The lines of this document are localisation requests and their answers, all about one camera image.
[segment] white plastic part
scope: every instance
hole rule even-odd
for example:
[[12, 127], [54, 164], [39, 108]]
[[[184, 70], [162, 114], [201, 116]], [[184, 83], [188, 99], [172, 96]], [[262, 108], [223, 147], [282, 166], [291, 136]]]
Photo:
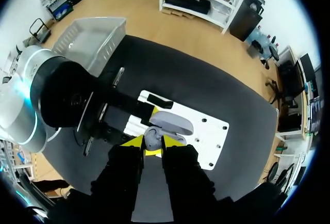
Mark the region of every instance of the white plastic part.
[[98, 77], [126, 35], [125, 18], [77, 19], [66, 28], [53, 51]]
[[[170, 101], [145, 90], [140, 93], [138, 100], [141, 102], [150, 103], [147, 101], [149, 94], [155, 95], [165, 101]], [[159, 106], [157, 106], [157, 108], [159, 110], [177, 114], [188, 119], [192, 123], [194, 127], [193, 134], [188, 136], [183, 135], [183, 137], [187, 141], [187, 144], [193, 145], [197, 150], [199, 154], [198, 162], [201, 168], [205, 170], [213, 170], [223, 149], [229, 130], [229, 123], [175, 102], [171, 109], [163, 109]], [[148, 127], [140, 122], [140, 118], [130, 116], [124, 133], [133, 136], [144, 134]]]

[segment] transparent plastic bin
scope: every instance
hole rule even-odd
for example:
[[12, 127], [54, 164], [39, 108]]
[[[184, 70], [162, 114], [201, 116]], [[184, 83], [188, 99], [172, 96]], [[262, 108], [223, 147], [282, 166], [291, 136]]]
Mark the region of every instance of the transparent plastic bin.
[[125, 23], [125, 18], [77, 19], [66, 28], [52, 50], [99, 77], [126, 35]]

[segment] black table surface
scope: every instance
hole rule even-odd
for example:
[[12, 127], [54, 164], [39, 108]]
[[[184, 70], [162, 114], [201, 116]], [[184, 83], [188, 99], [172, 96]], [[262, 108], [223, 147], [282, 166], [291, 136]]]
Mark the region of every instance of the black table surface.
[[[142, 90], [147, 90], [229, 123], [218, 162], [212, 171], [206, 171], [215, 183], [217, 199], [230, 196], [237, 200], [257, 185], [272, 147], [277, 121], [275, 108], [266, 100], [206, 62], [133, 36], [122, 40], [101, 79], [110, 85], [120, 67], [125, 67], [118, 84], [120, 92], [137, 98]], [[128, 118], [129, 114], [110, 108], [105, 120], [123, 131]], [[90, 183], [105, 167], [110, 148], [110, 144], [97, 140], [84, 157], [83, 147], [74, 141], [73, 129], [67, 128], [49, 142], [43, 154], [68, 183], [90, 194]], [[145, 158], [132, 220], [173, 220], [158, 157]]]

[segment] office chair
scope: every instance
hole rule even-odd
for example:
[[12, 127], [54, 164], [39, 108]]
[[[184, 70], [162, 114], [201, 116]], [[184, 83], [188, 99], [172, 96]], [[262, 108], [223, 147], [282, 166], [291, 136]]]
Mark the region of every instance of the office chair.
[[305, 86], [301, 86], [299, 65], [296, 62], [294, 66], [290, 62], [286, 62], [278, 68], [279, 77], [282, 83], [283, 91], [280, 91], [276, 81], [266, 82], [266, 86], [270, 86], [275, 92], [275, 97], [270, 104], [273, 104], [276, 100], [278, 107], [280, 108], [280, 100], [282, 100], [282, 106], [288, 105], [289, 108], [298, 108], [294, 98], [305, 90]]

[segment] white plate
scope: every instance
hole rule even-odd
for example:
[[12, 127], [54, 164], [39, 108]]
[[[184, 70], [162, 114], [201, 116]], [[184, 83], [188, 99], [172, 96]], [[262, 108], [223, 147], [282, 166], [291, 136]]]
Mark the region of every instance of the white plate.
[[[166, 98], [163, 98], [145, 90], [141, 91], [138, 100], [141, 102], [150, 103], [147, 101], [149, 94], [155, 95], [165, 101], [169, 101]], [[189, 136], [184, 135], [187, 144], [193, 145], [197, 150], [199, 154], [198, 162], [200, 166], [205, 170], [213, 170], [216, 166], [223, 145], [225, 143], [226, 136], [229, 130], [229, 123], [208, 116], [194, 109], [190, 109], [175, 102], [171, 109], [163, 109], [159, 106], [157, 106], [157, 108], [159, 110], [177, 114], [191, 121], [194, 127], [194, 133]], [[140, 118], [130, 116], [126, 124], [124, 133], [133, 136], [139, 136], [144, 134], [145, 130], [148, 127], [146, 125], [141, 124], [140, 122]]]

